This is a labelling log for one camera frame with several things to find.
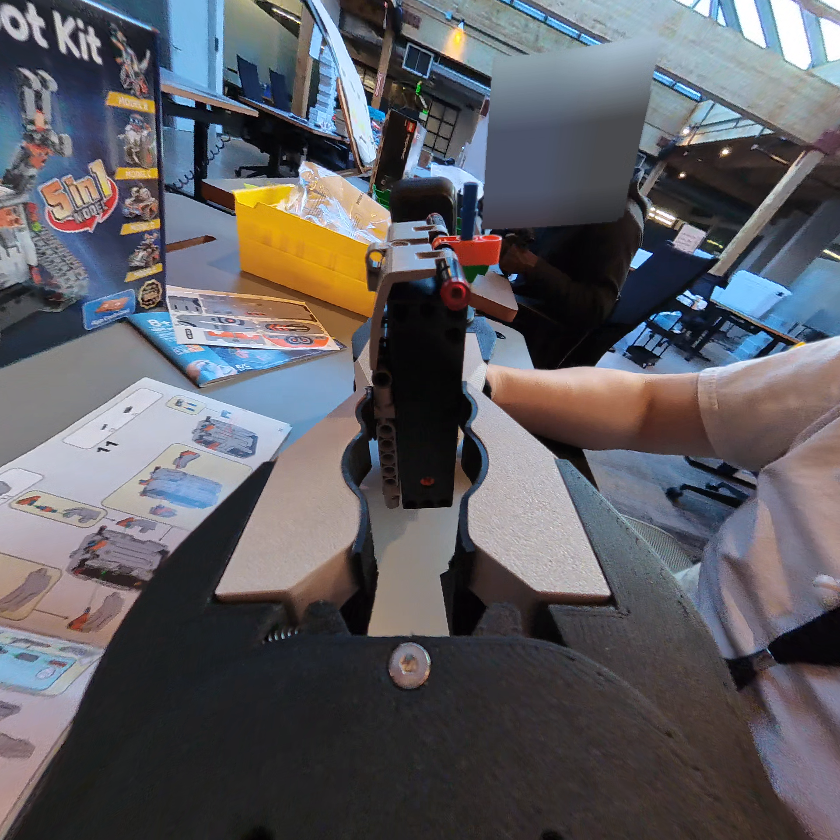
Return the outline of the black product box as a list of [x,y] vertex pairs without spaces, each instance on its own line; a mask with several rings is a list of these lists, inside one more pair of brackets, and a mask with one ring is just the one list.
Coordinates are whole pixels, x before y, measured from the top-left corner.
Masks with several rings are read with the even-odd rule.
[[393,108],[388,111],[371,175],[373,191],[390,191],[397,182],[413,176],[424,147],[425,135],[423,121]]

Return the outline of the open instruction booklet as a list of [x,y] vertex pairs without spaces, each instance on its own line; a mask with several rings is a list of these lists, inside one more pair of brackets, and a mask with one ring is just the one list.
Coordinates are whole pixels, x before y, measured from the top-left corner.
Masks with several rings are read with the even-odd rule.
[[2,834],[143,589],[290,431],[143,378],[2,467]]

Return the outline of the blue closed booklet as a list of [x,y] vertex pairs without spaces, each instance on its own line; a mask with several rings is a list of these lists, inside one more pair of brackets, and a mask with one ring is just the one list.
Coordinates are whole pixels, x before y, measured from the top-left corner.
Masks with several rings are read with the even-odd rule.
[[339,349],[333,351],[284,352],[184,344],[178,343],[175,338],[169,312],[136,313],[129,316],[129,321],[198,387],[216,384],[241,374],[273,371],[299,361],[328,356],[345,348],[336,339]]

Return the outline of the robot sticker sheet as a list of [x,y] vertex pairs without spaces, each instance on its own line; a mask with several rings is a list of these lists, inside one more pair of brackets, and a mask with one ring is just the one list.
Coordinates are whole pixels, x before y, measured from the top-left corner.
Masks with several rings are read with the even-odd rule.
[[302,301],[168,287],[166,305],[178,343],[284,352],[340,348]]

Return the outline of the person's right forearm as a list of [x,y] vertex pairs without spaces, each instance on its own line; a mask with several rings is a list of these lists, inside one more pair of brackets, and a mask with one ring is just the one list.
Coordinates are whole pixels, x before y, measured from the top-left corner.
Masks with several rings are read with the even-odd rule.
[[711,457],[698,373],[490,365],[491,400],[531,434],[589,450]]

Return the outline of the toy robot kit box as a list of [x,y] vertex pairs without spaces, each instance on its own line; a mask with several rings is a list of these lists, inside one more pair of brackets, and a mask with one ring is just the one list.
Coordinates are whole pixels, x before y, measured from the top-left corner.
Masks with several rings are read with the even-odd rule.
[[165,298],[160,35],[1,2],[1,365]]

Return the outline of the yellow plastic bin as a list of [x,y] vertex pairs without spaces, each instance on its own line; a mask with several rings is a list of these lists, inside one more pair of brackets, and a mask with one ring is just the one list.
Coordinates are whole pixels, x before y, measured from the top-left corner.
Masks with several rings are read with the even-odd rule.
[[233,192],[239,262],[249,274],[363,317],[372,315],[368,244],[277,208],[291,185]]

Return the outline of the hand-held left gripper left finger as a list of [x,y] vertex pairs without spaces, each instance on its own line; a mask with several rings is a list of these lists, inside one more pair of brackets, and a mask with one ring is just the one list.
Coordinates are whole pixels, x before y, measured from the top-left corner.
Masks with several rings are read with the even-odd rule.
[[378,570],[368,501],[371,389],[281,452],[217,585],[222,602],[282,604],[300,623],[329,602],[351,631],[371,622]]

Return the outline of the black grey robot block assembly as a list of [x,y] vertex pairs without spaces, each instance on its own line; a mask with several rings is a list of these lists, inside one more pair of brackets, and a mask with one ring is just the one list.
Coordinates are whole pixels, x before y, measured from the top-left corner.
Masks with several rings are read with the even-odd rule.
[[365,255],[371,315],[372,434],[388,508],[449,508],[463,409],[467,325],[475,310],[511,320],[516,302],[486,278],[501,237],[476,227],[476,182],[441,216],[388,227]]

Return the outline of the blue office chair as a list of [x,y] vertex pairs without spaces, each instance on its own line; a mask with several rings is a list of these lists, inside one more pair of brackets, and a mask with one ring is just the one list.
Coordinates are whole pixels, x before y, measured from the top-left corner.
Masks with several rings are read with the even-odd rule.
[[616,342],[708,273],[718,260],[680,250],[672,242],[657,248],[627,277],[612,315],[601,329],[597,362]]

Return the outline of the clear plastic bags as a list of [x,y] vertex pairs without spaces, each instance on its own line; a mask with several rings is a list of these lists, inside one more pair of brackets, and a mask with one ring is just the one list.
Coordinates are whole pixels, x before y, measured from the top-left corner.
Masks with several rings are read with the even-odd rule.
[[341,175],[304,162],[298,182],[274,208],[370,245],[386,240],[391,216],[383,205]]

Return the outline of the person in white shirt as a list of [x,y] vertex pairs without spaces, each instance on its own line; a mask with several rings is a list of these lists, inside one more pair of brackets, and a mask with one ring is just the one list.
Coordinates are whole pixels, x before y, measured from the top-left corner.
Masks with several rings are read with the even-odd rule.
[[[756,474],[692,594],[724,658],[761,655],[838,607],[839,342],[699,375],[712,457]],[[839,837],[838,665],[775,662],[743,693],[772,786],[812,838]]]

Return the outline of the white storage box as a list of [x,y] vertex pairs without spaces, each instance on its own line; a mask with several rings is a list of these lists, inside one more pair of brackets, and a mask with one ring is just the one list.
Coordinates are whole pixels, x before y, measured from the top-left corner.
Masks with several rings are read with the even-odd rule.
[[741,269],[731,276],[728,284],[720,291],[717,302],[758,319],[790,295],[788,287]]

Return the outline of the grey desk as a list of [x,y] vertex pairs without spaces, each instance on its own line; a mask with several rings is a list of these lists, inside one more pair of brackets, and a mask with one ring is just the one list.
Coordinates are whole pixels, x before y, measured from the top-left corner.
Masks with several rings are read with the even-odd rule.
[[[241,269],[235,216],[184,196],[167,194],[164,222],[167,244],[211,237],[205,244],[168,254],[167,279],[174,285],[304,301],[334,338],[350,345],[362,324],[361,316],[298,295]],[[120,321],[2,369],[2,465],[68,428],[144,377],[286,422],[291,425],[283,444],[287,448],[350,396],[354,368],[348,348],[328,358],[242,374],[197,389],[133,326]]]

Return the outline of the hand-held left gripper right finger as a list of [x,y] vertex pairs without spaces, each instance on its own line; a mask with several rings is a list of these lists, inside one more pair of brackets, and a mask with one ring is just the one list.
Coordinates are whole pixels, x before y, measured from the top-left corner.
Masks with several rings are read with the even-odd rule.
[[443,574],[448,617],[509,604],[521,617],[546,606],[605,607],[613,593],[559,460],[470,383],[463,383],[455,553]]

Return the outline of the leaning white board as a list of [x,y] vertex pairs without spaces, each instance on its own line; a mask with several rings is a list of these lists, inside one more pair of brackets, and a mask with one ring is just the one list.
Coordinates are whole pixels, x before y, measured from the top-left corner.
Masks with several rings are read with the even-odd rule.
[[339,75],[339,99],[353,156],[361,169],[375,163],[377,146],[364,88],[338,26],[321,1],[307,1],[309,12],[332,51]]

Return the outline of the background wooden desk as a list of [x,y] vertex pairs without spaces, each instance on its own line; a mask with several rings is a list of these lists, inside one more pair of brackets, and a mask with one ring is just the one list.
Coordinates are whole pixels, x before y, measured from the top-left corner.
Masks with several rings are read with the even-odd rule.
[[208,146],[210,126],[239,130],[244,118],[257,118],[259,113],[255,108],[211,91],[198,82],[176,75],[171,70],[161,68],[159,79],[163,114],[193,124],[192,170],[177,181],[165,184],[164,188],[168,193],[187,197],[186,185],[192,183],[192,199],[205,203],[203,185],[213,157]]

